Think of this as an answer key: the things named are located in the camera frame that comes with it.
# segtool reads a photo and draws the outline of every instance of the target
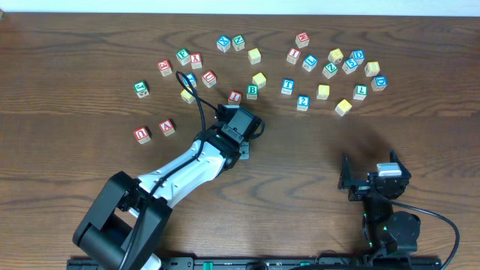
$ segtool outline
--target black cable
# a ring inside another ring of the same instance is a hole
[[[455,223],[453,223],[448,218],[442,216],[441,214],[437,214],[433,211],[428,211],[428,210],[425,210],[423,208],[418,208],[418,207],[415,207],[415,206],[406,205],[406,204],[403,204],[401,202],[395,202],[393,200],[387,199],[382,194],[380,194],[380,192],[378,192],[376,187],[373,190],[381,200],[383,200],[387,203],[391,203],[394,206],[400,206],[400,207],[403,207],[405,209],[409,209],[409,210],[421,212],[421,213],[424,213],[424,214],[427,214],[427,215],[431,215],[435,218],[438,218],[442,221],[445,221],[448,225],[450,225],[453,228],[453,230],[455,231],[455,244],[454,244],[453,248],[451,249],[450,255],[448,255],[447,260],[442,264],[442,268],[440,268],[440,270],[445,270],[447,268],[447,265],[453,260],[453,257],[457,253],[458,246],[460,245],[460,231],[458,230]]]
[[[187,81],[188,83],[188,86],[190,86],[190,89],[191,91],[189,91],[187,89],[187,87],[185,86],[185,84],[182,82],[182,80],[180,79],[179,75],[182,75],[185,80]],[[118,267],[118,270],[124,270],[124,267],[125,267],[125,263],[127,262],[128,260],[128,257],[130,256],[131,254],[131,251],[132,251],[132,247],[134,246],[134,242],[137,238],[137,234],[138,234],[138,231],[140,229],[140,224],[142,223],[143,221],[143,216],[145,215],[146,213],[146,209],[149,207],[150,203],[152,202],[152,198],[155,194],[155,192],[157,191],[157,189],[174,173],[178,172],[181,168],[187,166],[189,163],[191,163],[192,161],[195,161],[201,154],[202,154],[202,150],[203,150],[203,145],[205,144],[205,131],[206,131],[206,123],[205,123],[205,116],[204,116],[204,113],[203,113],[203,108],[202,108],[202,104],[200,102],[203,102],[204,104],[210,106],[212,109],[214,109],[215,111],[217,111],[217,108],[213,107],[210,103],[204,101],[203,99],[201,99],[198,94],[197,94],[197,90],[194,88],[194,86],[191,84],[190,80],[185,76],[185,74],[183,74],[181,71],[177,71],[175,72],[175,76],[178,80],[178,82],[180,83],[180,85],[185,89],[187,90],[187,92],[194,96],[195,97],[195,100],[196,100],[196,104],[198,105],[198,110],[199,110],[199,114],[200,114],[200,119],[202,121],[202,138],[200,140],[200,146],[198,148],[198,152],[189,160],[185,161],[182,165],[180,166],[177,166],[175,169],[172,169],[171,171],[169,171],[167,174],[165,174],[164,176],[162,176],[160,179],[158,179],[157,183],[155,183],[155,186],[150,190],[150,193],[148,193],[148,196],[145,200],[145,204],[144,206],[142,207],[142,209],[140,210],[140,213],[138,214],[138,217],[136,219],[136,222],[135,222],[135,225],[133,226],[133,229],[132,229],[132,233],[130,235],[130,241],[128,242],[128,245],[127,245],[127,249],[125,250],[125,254],[123,256],[123,259],[121,260],[120,262],[120,266]]]

